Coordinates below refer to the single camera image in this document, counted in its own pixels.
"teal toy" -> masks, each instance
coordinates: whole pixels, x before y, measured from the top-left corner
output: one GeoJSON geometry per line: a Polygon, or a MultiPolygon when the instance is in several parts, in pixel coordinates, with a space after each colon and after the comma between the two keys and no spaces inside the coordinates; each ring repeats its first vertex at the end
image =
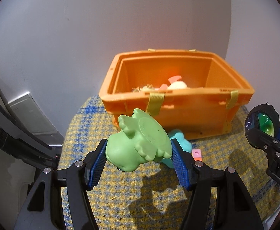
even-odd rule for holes
{"type": "Polygon", "coordinates": [[[121,131],[110,135],[106,158],[122,171],[135,171],[140,164],[160,162],[172,156],[170,138],[149,114],[136,108],[131,117],[118,118],[121,131]]]}
{"type": "MultiPolygon", "coordinates": [[[[168,133],[168,136],[170,139],[176,138],[178,143],[180,144],[181,148],[184,151],[187,151],[189,153],[191,153],[192,151],[192,144],[185,139],[185,136],[183,135],[182,131],[180,130],[172,130],[168,133]]],[[[174,169],[174,166],[172,164],[172,160],[169,159],[162,159],[161,163],[164,163],[165,165],[167,165],[169,168],[174,169]]]]}

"blue gripper pad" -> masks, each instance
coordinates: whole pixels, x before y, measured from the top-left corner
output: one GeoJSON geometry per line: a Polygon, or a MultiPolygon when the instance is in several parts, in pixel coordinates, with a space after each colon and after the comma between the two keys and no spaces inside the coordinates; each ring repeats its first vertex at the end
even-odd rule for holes
{"type": "Polygon", "coordinates": [[[176,139],[171,140],[172,144],[172,163],[179,181],[187,191],[192,190],[195,183],[192,179],[194,159],[188,152],[183,151],[176,139]]]}
{"type": "Polygon", "coordinates": [[[90,177],[88,180],[88,188],[91,190],[93,189],[94,186],[98,185],[101,174],[105,167],[105,163],[107,161],[106,154],[105,154],[106,146],[107,146],[107,141],[105,141],[105,143],[103,143],[103,146],[100,149],[100,152],[98,153],[98,156],[95,159],[94,164],[90,168],[90,177]]]}

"white wall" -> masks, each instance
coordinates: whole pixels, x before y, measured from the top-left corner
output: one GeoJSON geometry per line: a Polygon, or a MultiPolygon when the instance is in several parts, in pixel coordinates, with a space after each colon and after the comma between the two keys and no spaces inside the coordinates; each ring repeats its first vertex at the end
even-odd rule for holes
{"type": "Polygon", "coordinates": [[[2,0],[0,90],[29,91],[64,136],[117,53],[193,49],[225,57],[230,0],[2,0]]]}
{"type": "Polygon", "coordinates": [[[280,117],[280,5],[276,0],[232,0],[226,60],[255,89],[247,108],[268,102],[280,117]]]}

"yellow clip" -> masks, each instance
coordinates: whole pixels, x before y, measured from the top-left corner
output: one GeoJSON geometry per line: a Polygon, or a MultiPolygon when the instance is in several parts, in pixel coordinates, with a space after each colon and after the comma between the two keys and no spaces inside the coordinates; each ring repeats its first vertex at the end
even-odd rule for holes
{"type": "Polygon", "coordinates": [[[159,114],[162,103],[165,99],[164,93],[150,93],[149,103],[147,104],[146,113],[153,116],[159,114]]]}
{"type": "Polygon", "coordinates": [[[238,90],[233,90],[230,92],[230,99],[226,101],[227,110],[230,110],[231,108],[233,108],[235,106],[235,104],[238,101],[238,95],[239,95],[238,90]]]}

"silver screw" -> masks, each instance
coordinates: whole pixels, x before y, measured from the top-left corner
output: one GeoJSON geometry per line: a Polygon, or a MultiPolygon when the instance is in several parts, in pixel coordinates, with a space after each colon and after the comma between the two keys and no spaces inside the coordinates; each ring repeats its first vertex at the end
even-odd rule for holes
{"type": "Polygon", "coordinates": [[[43,173],[44,174],[48,174],[48,173],[50,173],[51,172],[51,168],[45,168],[44,170],[43,170],[43,173]]]}
{"type": "Polygon", "coordinates": [[[227,171],[230,173],[235,173],[236,170],[233,167],[228,167],[227,171]]]}
{"type": "Polygon", "coordinates": [[[202,161],[197,160],[197,161],[195,162],[195,165],[196,165],[197,167],[202,167],[202,166],[204,165],[204,163],[203,163],[202,161]]]}
{"type": "Polygon", "coordinates": [[[80,166],[83,166],[84,165],[84,162],[83,161],[77,161],[75,162],[75,166],[76,167],[80,167],[80,166]]]}

